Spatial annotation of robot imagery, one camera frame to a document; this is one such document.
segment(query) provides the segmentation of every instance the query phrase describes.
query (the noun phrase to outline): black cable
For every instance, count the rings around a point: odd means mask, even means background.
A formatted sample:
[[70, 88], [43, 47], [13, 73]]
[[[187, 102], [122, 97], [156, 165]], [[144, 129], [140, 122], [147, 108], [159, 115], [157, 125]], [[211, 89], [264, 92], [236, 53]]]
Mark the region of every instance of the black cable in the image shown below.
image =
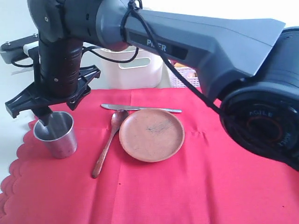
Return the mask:
[[108, 57], [104, 57], [103, 55], [100, 55], [98, 54], [97, 52], [93, 51], [93, 49], [100, 49], [101, 47], [97, 47], [97, 46], [90, 46], [90, 47], [83, 47], [83, 50], [82, 50], [82, 55], [86, 52], [91, 52], [93, 53], [94, 55], [104, 59], [104, 60], [107, 60], [107, 61], [110, 61], [110, 62], [114, 62], [114, 63], [129, 63], [129, 62], [132, 62], [138, 55], [138, 52], [139, 52], [139, 48], [136, 48], [136, 51], [135, 51], [135, 54], [128, 60], [124, 60], [124, 61], [119, 61], [119, 60], [114, 60], [114, 59], [111, 59], [111, 58], [108, 58]]
[[210, 101], [205, 95], [203, 95], [197, 88], [195, 88], [193, 85], [191, 85], [175, 68], [174, 66], [168, 61], [168, 58], [166, 54], [160, 49], [158, 42], [156, 38], [154, 37], [154, 32], [149, 27], [147, 22], [143, 19], [143, 17], [138, 13], [138, 8], [135, 7], [134, 3], [135, 0], [131, 0], [128, 4], [130, 13], [139, 20], [139, 22], [143, 25], [148, 37], [151, 39], [151, 41], [154, 44], [154, 47], [160, 57], [162, 58], [163, 62], [166, 64], [166, 66], [173, 72], [173, 74], [186, 86], [188, 87], [196, 96], [198, 96], [208, 107], [210, 107], [214, 112], [216, 112], [220, 117], [224, 118], [226, 121], [228, 121], [232, 127], [235, 127], [238, 131], [242, 132], [243, 134], [250, 137], [259, 147], [264, 148], [275, 154], [278, 158], [284, 159], [284, 161], [290, 161], [284, 154], [281, 154], [277, 152], [276, 150], [273, 150], [271, 147], [269, 147], [266, 143], [261, 141], [260, 139], [254, 137], [252, 134], [250, 134], [245, 128], [240, 126], [237, 122], [235, 122], [234, 119], [232, 119], [230, 116], [228, 116], [222, 109], [218, 108], [212, 101]]
[[18, 68], [31, 68], [33, 64], [17, 64], [15, 61], [11, 61], [11, 64]]

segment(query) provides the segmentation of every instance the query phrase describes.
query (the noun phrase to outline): butter knife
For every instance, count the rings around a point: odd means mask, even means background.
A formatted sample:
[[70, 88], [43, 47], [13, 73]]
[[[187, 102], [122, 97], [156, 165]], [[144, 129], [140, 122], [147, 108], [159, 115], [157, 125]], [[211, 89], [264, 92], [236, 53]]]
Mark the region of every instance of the butter knife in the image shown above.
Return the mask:
[[[125, 106], [125, 105], [114, 105], [114, 104], [101, 104], [102, 107], [109, 109], [109, 110], [119, 110], [123, 109], [126, 111], [138, 111], [146, 108], [153, 108], [153, 107], [141, 107], [141, 106]], [[170, 109], [170, 108], [159, 108], [160, 110], [168, 111], [171, 113], [181, 113], [182, 110], [180, 109]]]

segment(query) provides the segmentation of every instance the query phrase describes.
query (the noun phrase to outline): knife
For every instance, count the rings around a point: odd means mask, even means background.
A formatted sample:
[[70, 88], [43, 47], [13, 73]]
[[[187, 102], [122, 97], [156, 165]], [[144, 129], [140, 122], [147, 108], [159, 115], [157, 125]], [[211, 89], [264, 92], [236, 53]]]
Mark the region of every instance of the knife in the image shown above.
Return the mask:
[[[102, 107], [109, 109], [109, 110], [119, 110], [123, 109], [126, 111], [138, 111], [146, 108], [153, 108], [153, 107], [141, 107], [141, 106], [125, 106], [125, 105], [114, 105], [114, 104], [101, 104]], [[159, 108], [160, 110], [172, 112], [172, 113], [181, 113], [182, 110], [180, 109], [170, 109], [170, 108]]]

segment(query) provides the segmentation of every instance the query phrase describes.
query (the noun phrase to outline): wooden plate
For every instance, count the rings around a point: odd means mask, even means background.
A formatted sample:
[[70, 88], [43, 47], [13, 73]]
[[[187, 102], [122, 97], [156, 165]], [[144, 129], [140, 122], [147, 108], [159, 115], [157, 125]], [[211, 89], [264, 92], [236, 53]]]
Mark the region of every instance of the wooden plate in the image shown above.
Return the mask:
[[158, 162], [170, 158], [182, 147], [185, 131], [173, 114], [149, 108], [128, 116], [119, 137], [123, 149], [132, 157]]

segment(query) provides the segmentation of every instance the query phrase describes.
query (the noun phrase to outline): spoon handle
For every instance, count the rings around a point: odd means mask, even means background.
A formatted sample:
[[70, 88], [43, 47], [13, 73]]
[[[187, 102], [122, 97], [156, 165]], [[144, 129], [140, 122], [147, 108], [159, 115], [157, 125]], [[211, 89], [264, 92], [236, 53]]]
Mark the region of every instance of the spoon handle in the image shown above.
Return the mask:
[[104, 149], [103, 149], [103, 151], [102, 151], [102, 153], [101, 153], [101, 155], [100, 155], [100, 157], [99, 157], [97, 163], [96, 163], [95, 166], [94, 166], [94, 169], [93, 169], [93, 178], [97, 178], [97, 177], [99, 176], [99, 174], [100, 174], [100, 172], [101, 172], [101, 169], [102, 169], [102, 167], [103, 167], [103, 163], [104, 163], [104, 160], [105, 160], [105, 158], [106, 158], [108, 149], [109, 149], [109, 147], [110, 147], [110, 144], [111, 144], [112, 139], [113, 139], [113, 137], [115, 136], [115, 134], [116, 134], [116, 132], [111, 132], [111, 135], [110, 135], [110, 137], [109, 137], [109, 140], [108, 140], [106, 146], [104, 147]]

